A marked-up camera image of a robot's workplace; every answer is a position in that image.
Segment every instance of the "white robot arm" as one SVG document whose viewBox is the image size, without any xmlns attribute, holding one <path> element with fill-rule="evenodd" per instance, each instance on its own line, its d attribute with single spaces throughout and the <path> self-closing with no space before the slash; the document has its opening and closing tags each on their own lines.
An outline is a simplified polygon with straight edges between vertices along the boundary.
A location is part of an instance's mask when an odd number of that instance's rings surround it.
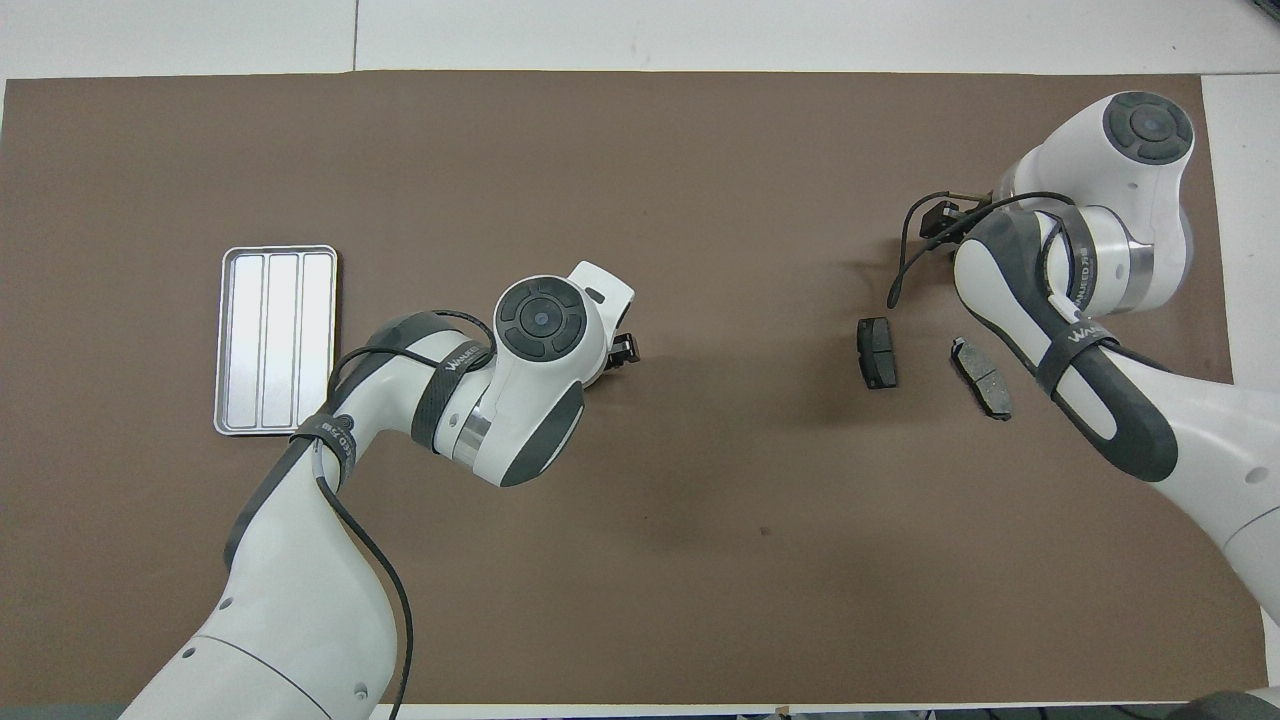
<svg viewBox="0 0 1280 720">
<path fill-rule="evenodd" d="M 396 624 L 326 496 L 381 430 L 494 486 L 538 477 L 577 427 L 582 388 L 636 359 L 613 336 L 634 295 L 590 263 L 521 281 L 494 310 L 495 357 L 433 313 L 374 333 L 237 519 L 215 610 L 122 717 L 369 717 Z"/>
<path fill-rule="evenodd" d="M 1185 277 L 1179 187 L 1193 145 L 1187 114 L 1158 95 L 1091 105 L 993 196 L 1075 204 L 1020 200 L 961 219 L 955 283 L 1093 447 L 1190 515 L 1280 619 L 1280 395 L 1175 375 L 1089 319 L 1160 306 Z M 1236 696 L 1180 712 L 1280 717 L 1276 688 Z"/>
</svg>

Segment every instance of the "black cable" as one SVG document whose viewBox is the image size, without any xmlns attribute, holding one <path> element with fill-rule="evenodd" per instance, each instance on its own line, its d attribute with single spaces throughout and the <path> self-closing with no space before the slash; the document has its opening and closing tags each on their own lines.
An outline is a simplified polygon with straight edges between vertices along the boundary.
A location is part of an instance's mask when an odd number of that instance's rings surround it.
<svg viewBox="0 0 1280 720">
<path fill-rule="evenodd" d="M 1112 705 L 1112 710 L 1133 717 L 1133 720 L 1164 720 L 1164 717 L 1156 717 L 1153 715 L 1143 715 L 1140 712 L 1134 712 L 1123 705 Z"/>
<path fill-rule="evenodd" d="M 942 231 L 936 237 L 929 240 L 928 243 L 924 246 L 924 249 L 916 252 L 910 263 L 905 263 L 906 233 L 910 231 L 911 227 L 911 215 L 920 208 L 920 205 L 924 205 L 929 200 L 934 200 L 937 197 L 959 197 L 961 200 L 965 199 L 965 196 L 959 196 L 951 193 L 950 191 L 943 191 L 941 195 L 937 192 L 932 192 L 929 195 L 925 195 L 920 200 L 916 200 L 915 204 L 911 205 L 911 209 L 908 211 L 906 218 L 902 219 L 902 238 L 901 238 L 901 250 L 899 252 L 897 277 L 893 278 L 893 284 L 890 286 L 888 297 L 884 301 L 884 304 L 891 310 L 895 306 L 897 306 L 899 297 L 901 297 L 902 295 L 902 279 L 906 277 L 906 270 L 911 266 L 911 263 L 914 263 L 920 255 L 931 250 L 936 250 L 937 247 L 946 245 L 948 242 L 957 242 L 956 240 L 952 238 L 954 237 L 963 238 L 964 233 L 973 229 L 974 225 L 980 223 L 987 215 L 991 215 L 992 211 L 1004 208 L 1005 205 L 1010 205 L 1012 202 L 1020 202 L 1023 200 L 1034 200 L 1034 199 L 1057 200 L 1059 202 L 1064 202 L 1066 205 L 1075 205 L 1074 200 L 1057 192 L 1023 192 L 1020 195 L 1014 195 L 1004 200 L 997 200 L 995 202 L 979 205 L 977 209 L 970 210 L 964 218 L 957 220 L 954 225 Z"/>
<path fill-rule="evenodd" d="M 449 318 L 461 318 L 484 331 L 485 338 L 489 341 L 489 351 L 477 361 L 468 365 L 463 370 L 463 373 L 472 373 L 475 370 L 479 370 L 480 368 L 484 368 L 498 354 L 498 340 L 494 337 L 493 331 L 489 329 L 489 325 L 486 325 L 479 318 L 468 315 L 461 310 L 433 310 L 433 313 L 436 315 L 447 315 Z M 338 360 L 338 363 L 334 364 L 333 372 L 329 373 L 328 395 L 325 396 L 326 407 L 329 406 L 329 400 L 338 389 L 338 384 L 340 384 L 342 382 L 342 369 L 346 368 L 356 357 L 360 357 L 362 355 L 371 355 L 374 352 L 387 352 L 390 355 L 398 355 L 401 357 L 408 357 L 410 360 L 415 360 L 429 368 L 439 366 L 439 363 L 436 363 L 435 360 L 431 360 L 430 357 L 426 357 L 424 355 L 419 355 L 417 352 L 413 352 L 411 350 L 404 350 L 403 347 L 392 347 L 389 345 L 365 345 L 362 347 L 357 347 L 356 350 L 352 350 L 351 352 L 343 355 Z M 392 580 L 392 585 L 396 587 L 396 594 L 399 597 L 401 614 L 404 618 L 404 660 L 401 664 L 399 689 L 396 691 L 396 702 L 392 705 L 392 712 L 388 716 L 388 720 L 396 720 L 396 716 L 399 715 L 401 703 L 404 702 L 404 689 L 408 687 L 410 665 L 413 664 L 413 612 L 410 610 L 408 606 L 408 593 L 404 592 L 404 584 L 401 583 L 399 575 L 396 574 L 396 568 L 392 565 L 392 561 L 387 557 L 387 555 L 383 553 L 381 548 L 378 547 L 378 543 L 374 542 L 374 538 L 371 538 L 369 533 L 366 533 L 365 529 L 360 527 L 360 523 L 356 521 L 356 519 L 351 515 L 351 512 L 347 511 L 346 506 L 342 505 L 342 501 L 338 500 L 338 496 L 334 495 L 332 489 L 329 489 L 329 483 L 328 480 L 325 480 L 324 473 L 316 471 L 315 474 L 316 474 L 316 486 L 319 486 L 320 493 L 324 495 L 324 498 L 329 503 L 329 507 L 332 507 L 334 514 L 337 514 L 338 518 L 342 519 L 343 524 L 346 524 L 347 528 L 349 528 L 351 532 L 355 533 L 357 538 L 360 538 L 360 542 L 362 542 L 365 547 L 369 548 L 369 552 L 378 560 L 378 564 L 383 566 L 383 570 L 387 573 L 387 577 L 390 578 Z"/>
<path fill-rule="evenodd" d="M 435 315 L 448 315 L 451 318 L 461 318 L 468 322 L 472 325 L 480 328 L 484 332 L 485 340 L 489 341 L 489 351 L 476 363 L 472 363 L 466 370 L 463 370 L 465 373 L 474 373 L 475 370 L 484 368 L 498 354 L 498 338 L 494 337 L 493 331 L 489 329 L 489 325 L 486 325 L 484 320 L 480 320 L 475 315 L 468 315 L 466 313 L 462 313 L 461 310 L 433 310 L 433 313 Z M 337 392 L 338 384 L 340 384 L 342 382 L 342 369 L 346 368 L 348 363 L 351 363 L 356 357 L 360 357 L 361 355 L 371 355 L 374 352 L 399 355 L 401 357 L 408 357 L 410 360 L 415 360 L 429 368 L 435 368 L 439 365 L 435 360 L 431 360 L 430 357 L 426 357 L 424 355 L 419 355 L 417 352 L 413 352 L 411 350 L 404 350 L 403 347 L 392 347 L 389 345 L 364 345 L 338 359 L 338 363 L 333 366 L 333 372 L 329 373 L 328 397 L 333 397 L 333 393 Z"/>
<path fill-rule="evenodd" d="M 369 533 L 352 518 L 351 512 L 342 505 L 342 501 L 338 500 L 338 496 L 329 489 L 329 483 L 324 479 L 324 475 L 316 478 L 316 487 L 320 488 L 320 493 L 324 495 L 329 507 L 333 509 L 338 518 L 342 518 L 343 524 L 351 528 L 351 532 L 360 538 L 360 542 L 365 543 L 369 552 L 383 566 L 387 577 L 392 579 L 392 584 L 396 585 L 396 594 L 401 601 L 401 612 L 404 614 L 404 662 L 401 665 L 401 685 L 396 691 L 396 702 L 392 705 L 390 715 L 388 715 L 388 720 L 396 720 L 396 716 L 399 715 L 401 703 L 404 702 L 404 688 L 408 687 L 408 669 L 413 664 L 413 612 L 408 607 L 408 593 L 404 592 L 404 584 L 401 583 L 399 575 L 396 574 L 392 561 L 383 555 L 381 548 L 378 547 L 374 538 L 369 537 Z"/>
<path fill-rule="evenodd" d="M 893 284 L 888 290 L 887 304 L 890 309 L 897 305 L 897 299 L 900 295 L 902 295 L 902 277 L 906 275 L 908 268 L 910 268 L 913 263 L 919 260 L 920 255 L 924 255 L 929 250 L 929 247 L 925 246 L 924 250 L 916 252 L 915 256 L 911 258 L 910 263 L 906 260 L 906 234 L 911 232 L 911 217 L 915 215 L 915 211 L 919 210 L 922 205 L 924 205 L 929 200 L 937 200 L 940 197 L 951 197 L 951 191 L 940 190 L 937 192 L 931 192 L 925 195 L 924 197 L 913 202 L 911 206 L 906 210 L 906 217 L 902 218 L 902 234 L 897 246 L 897 277 L 893 278 Z"/>
</svg>

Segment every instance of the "robot end effector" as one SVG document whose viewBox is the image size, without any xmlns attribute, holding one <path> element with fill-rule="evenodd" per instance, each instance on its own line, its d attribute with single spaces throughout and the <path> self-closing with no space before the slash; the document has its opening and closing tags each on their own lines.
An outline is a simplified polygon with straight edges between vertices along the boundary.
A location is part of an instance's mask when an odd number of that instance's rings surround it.
<svg viewBox="0 0 1280 720">
<path fill-rule="evenodd" d="M 1119 92 L 1080 110 L 1023 156 L 992 200 L 1046 191 L 1073 199 L 1094 232 L 1068 232 L 1070 240 L 1048 247 L 1050 284 L 1087 316 L 1149 310 L 1172 297 L 1190 268 L 1192 233 L 1179 192 L 1194 145 L 1190 118 L 1175 102 Z M 1020 206 L 1053 215 L 1075 210 L 1044 199 Z"/>
<path fill-rule="evenodd" d="M 582 261 L 567 278 L 535 275 L 508 287 L 494 309 L 492 347 L 436 313 L 398 318 L 374 333 L 372 351 L 326 411 L 355 419 L 361 451 L 394 429 L 492 484 L 530 480 L 577 427 L 582 389 L 639 359 L 630 334 L 614 337 L 634 297 L 621 279 Z"/>
</svg>

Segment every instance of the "black strap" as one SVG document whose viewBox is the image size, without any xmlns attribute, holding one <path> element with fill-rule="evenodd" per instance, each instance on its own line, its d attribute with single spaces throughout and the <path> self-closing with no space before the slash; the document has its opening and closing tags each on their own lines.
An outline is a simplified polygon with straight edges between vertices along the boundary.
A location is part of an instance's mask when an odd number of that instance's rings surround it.
<svg viewBox="0 0 1280 720">
<path fill-rule="evenodd" d="M 1062 373 L 1071 366 L 1071 360 L 1075 360 L 1076 355 L 1112 337 L 1111 331 L 1093 320 L 1085 319 L 1066 325 L 1048 343 L 1048 350 L 1036 366 L 1036 382 L 1046 393 L 1053 395 Z"/>
<path fill-rule="evenodd" d="M 1089 225 L 1078 208 L 1044 214 L 1062 225 L 1062 245 L 1071 259 L 1071 282 L 1066 296 L 1076 307 L 1084 310 L 1093 300 L 1093 291 L 1098 286 L 1098 259 L 1093 247 L 1093 233 L 1089 232 Z"/>
<path fill-rule="evenodd" d="M 356 464 L 356 438 L 351 434 L 353 427 L 356 421 L 351 415 L 334 418 L 328 413 L 316 413 L 298 425 L 298 429 L 289 436 L 289 442 L 301 438 L 323 442 L 338 457 L 338 487 L 342 487 Z"/>
<path fill-rule="evenodd" d="M 417 409 L 413 410 L 413 424 L 410 427 L 413 442 L 429 447 L 431 452 L 439 455 L 435 450 L 435 428 L 440 424 L 440 416 L 444 415 L 444 409 L 449 405 L 453 391 L 462 382 L 462 375 L 488 355 L 489 351 L 485 346 L 468 340 L 454 347 L 444 360 L 440 360 L 435 372 L 431 373 L 431 379 L 426 383 L 426 389 L 422 391 L 422 397 L 417 401 Z"/>
</svg>

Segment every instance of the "white floor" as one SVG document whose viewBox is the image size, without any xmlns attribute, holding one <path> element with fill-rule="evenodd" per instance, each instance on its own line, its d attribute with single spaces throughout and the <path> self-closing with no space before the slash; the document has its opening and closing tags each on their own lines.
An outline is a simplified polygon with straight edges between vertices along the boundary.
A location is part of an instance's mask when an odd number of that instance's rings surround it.
<svg viewBox="0 0 1280 720">
<path fill-rule="evenodd" d="M 0 0 L 0 79 L 388 68 L 1212 76 L 1204 108 L 1235 382 L 1280 391 L 1268 292 L 1280 278 L 1280 22 L 1249 0 Z M 1280 630 L 1268 633 L 1280 683 Z"/>
</svg>

